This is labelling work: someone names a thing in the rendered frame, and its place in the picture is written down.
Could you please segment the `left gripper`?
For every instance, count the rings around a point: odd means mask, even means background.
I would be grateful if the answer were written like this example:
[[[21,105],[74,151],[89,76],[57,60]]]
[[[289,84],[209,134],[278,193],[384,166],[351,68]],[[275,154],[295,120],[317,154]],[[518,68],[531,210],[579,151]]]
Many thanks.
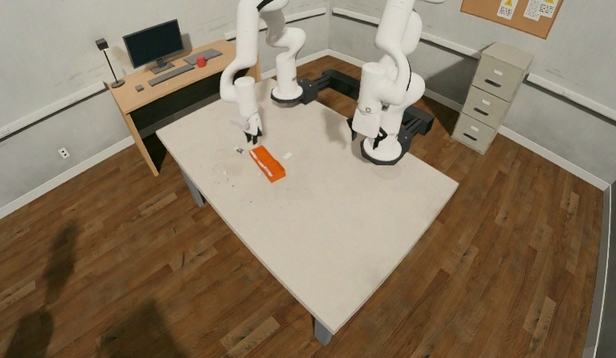
[[[351,121],[353,121],[353,123],[351,123]],[[370,138],[374,138],[375,141],[372,148],[373,150],[378,148],[378,142],[384,140],[388,136],[388,134],[381,128],[382,111],[377,113],[367,113],[361,111],[357,106],[354,117],[347,118],[346,122],[351,129],[352,141],[356,139],[357,132],[365,136],[369,136]],[[382,134],[382,137],[379,135],[379,132]]]

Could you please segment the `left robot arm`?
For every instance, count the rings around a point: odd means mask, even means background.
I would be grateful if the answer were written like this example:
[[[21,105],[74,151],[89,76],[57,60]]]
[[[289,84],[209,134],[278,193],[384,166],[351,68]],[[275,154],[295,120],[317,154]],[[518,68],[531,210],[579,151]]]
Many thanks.
[[[367,113],[382,110],[381,127],[388,133],[375,150],[374,138],[366,138],[363,147],[369,156],[381,161],[391,161],[400,155],[397,137],[403,112],[425,89],[423,78],[411,72],[406,57],[416,49],[423,26],[414,3],[415,0],[386,0],[374,41],[385,55],[378,63],[365,63],[362,67],[359,109]]]

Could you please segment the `orange open-top bin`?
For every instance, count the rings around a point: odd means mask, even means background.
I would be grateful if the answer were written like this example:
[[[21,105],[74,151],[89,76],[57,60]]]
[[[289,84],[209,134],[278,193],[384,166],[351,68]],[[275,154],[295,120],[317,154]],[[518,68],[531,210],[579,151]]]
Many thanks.
[[[267,154],[268,153],[268,154]],[[256,154],[256,155],[255,155]],[[270,155],[263,145],[249,151],[249,155],[256,162],[261,171],[271,183],[286,176],[285,169]],[[272,163],[271,163],[272,162]]]

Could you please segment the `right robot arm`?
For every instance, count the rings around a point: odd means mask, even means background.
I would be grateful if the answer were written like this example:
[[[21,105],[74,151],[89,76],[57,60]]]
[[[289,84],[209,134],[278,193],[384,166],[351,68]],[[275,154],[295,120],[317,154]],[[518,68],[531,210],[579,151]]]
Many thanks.
[[[232,80],[236,72],[253,67],[257,62],[259,19],[268,27],[266,43],[270,47],[289,49],[276,57],[278,86],[274,88],[273,95],[281,100],[291,100],[302,94],[296,78],[296,56],[306,42],[306,33],[299,28],[285,27],[286,20],[281,10],[288,2],[240,0],[237,5],[236,57],[221,75],[220,97],[224,103],[237,105],[238,115],[230,118],[229,124],[244,131],[249,127],[246,123],[249,118],[243,117],[257,113],[254,81],[247,77],[240,78],[232,86]]]

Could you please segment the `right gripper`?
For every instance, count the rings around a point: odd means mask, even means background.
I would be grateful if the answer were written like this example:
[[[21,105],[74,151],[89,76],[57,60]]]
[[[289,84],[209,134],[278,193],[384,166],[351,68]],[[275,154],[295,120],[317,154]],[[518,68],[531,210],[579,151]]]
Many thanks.
[[[244,131],[242,129],[242,132],[245,135],[246,138],[246,143],[248,144],[251,140],[252,140],[252,146],[254,146],[257,143],[257,139],[258,137],[261,137],[261,123],[259,120],[259,116],[257,113],[255,113],[253,116],[251,117],[246,117],[249,118],[246,122],[248,123],[249,127]],[[251,139],[251,135],[252,135],[252,139]]]

